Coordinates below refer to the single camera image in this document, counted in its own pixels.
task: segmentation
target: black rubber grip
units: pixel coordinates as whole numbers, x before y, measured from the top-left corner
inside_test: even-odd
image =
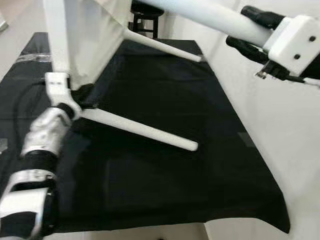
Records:
[[[58,191],[55,189],[49,189],[45,198],[43,207],[43,219],[41,235],[48,236],[53,234],[59,219],[59,202]]]
[[[248,17],[257,24],[264,26],[268,29],[276,29],[285,16],[271,12],[262,11],[254,6],[245,6],[241,14]]]
[[[74,110],[65,103],[59,103],[58,106],[56,106],[56,108],[63,110],[70,119],[73,119],[75,117]]]
[[[18,237],[27,239],[35,227],[34,212],[19,212],[1,218],[0,238]]]
[[[41,169],[55,174],[58,157],[50,151],[34,150],[28,152],[19,163],[19,171]]]
[[[225,42],[228,46],[237,49],[243,56],[251,61],[264,65],[269,60],[267,54],[259,51],[258,48],[243,40],[228,36]]]

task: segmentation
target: table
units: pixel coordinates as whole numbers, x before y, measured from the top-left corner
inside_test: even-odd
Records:
[[[202,54],[195,41],[159,41]],[[0,138],[8,139],[0,155],[1,193],[17,164],[13,100],[52,71],[49,52],[47,34],[35,33],[0,83]],[[197,141],[199,149],[190,152],[87,119],[76,121],[57,170],[57,232],[220,218],[257,218],[289,232],[283,194],[206,62],[125,41],[86,101]],[[47,106],[41,86],[24,98],[18,115],[22,137]]]

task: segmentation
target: floor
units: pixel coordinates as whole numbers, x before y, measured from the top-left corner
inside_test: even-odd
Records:
[[[7,23],[12,23],[33,0],[0,0],[0,11]]]
[[[113,231],[56,233],[45,240],[208,240],[202,223],[148,226]]]
[[[41,0],[0,0],[9,27],[0,33],[0,82],[35,32],[46,32]]]

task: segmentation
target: chair leg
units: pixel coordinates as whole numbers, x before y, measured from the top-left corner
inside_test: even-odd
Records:
[[[136,121],[112,114],[101,109],[85,109],[82,112],[82,118],[95,121],[97,123],[105,124],[108,126],[122,129],[134,134],[157,140],[162,143],[170,144],[178,148],[186,149],[189,151],[196,151],[198,143],[188,140],[186,138],[173,135],[171,133],[147,126]]]
[[[164,44],[164,43],[159,42],[157,40],[153,40],[153,39],[148,38],[146,36],[142,36],[136,32],[130,31],[129,29],[127,29],[125,31],[124,38],[131,40],[131,41],[134,41],[139,44],[149,46],[154,49],[158,49],[158,50],[163,51],[168,54],[176,55],[176,56],[184,58],[184,59],[189,59],[189,60],[197,62],[197,63],[199,63],[202,59],[198,55],[191,54],[187,51],[182,51],[176,47]]]
[[[132,30],[135,33],[138,32],[138,20],[139,20],[138,16],[134,15],[134,17],[133,17],[133,29]]]
[[[158,38],[158,26],[159,24],[159,18],[156,17],[154,20],[153,20],[153,38],[154,39],[157,39]]]

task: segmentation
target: chair seat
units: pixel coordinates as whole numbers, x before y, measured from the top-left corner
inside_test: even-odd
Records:
[[[164,11],[156,8],[154,6],[150,6],[144,3],[132,3],[131,12],[135,15],[139,15],[139,17],[160,17],[164,14]]]

